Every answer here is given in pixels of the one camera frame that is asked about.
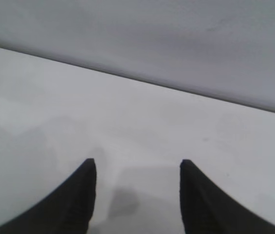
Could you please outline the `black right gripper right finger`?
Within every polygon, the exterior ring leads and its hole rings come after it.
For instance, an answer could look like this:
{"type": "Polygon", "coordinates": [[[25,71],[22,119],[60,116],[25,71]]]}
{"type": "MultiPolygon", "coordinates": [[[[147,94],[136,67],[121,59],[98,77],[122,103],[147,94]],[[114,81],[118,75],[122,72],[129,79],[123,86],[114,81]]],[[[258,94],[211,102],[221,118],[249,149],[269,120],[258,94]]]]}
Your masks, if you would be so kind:
{"type": "Polygon", "coordinates": [[[275,234],[275,178],[254,167],[184,159],[179,201],[187,234],[275,234]]]}

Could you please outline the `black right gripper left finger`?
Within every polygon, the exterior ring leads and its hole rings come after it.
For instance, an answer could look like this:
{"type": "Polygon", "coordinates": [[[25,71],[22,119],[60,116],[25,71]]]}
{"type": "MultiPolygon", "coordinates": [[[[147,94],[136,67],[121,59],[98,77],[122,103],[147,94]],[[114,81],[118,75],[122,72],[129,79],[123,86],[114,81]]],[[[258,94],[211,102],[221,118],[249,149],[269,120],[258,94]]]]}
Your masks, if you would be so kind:
{"type": "Polygon", "coordinates": [[[35,206],[0,226],[0,234],[85,234],[96,200],[97,169],[86,159],[35,206]]]}

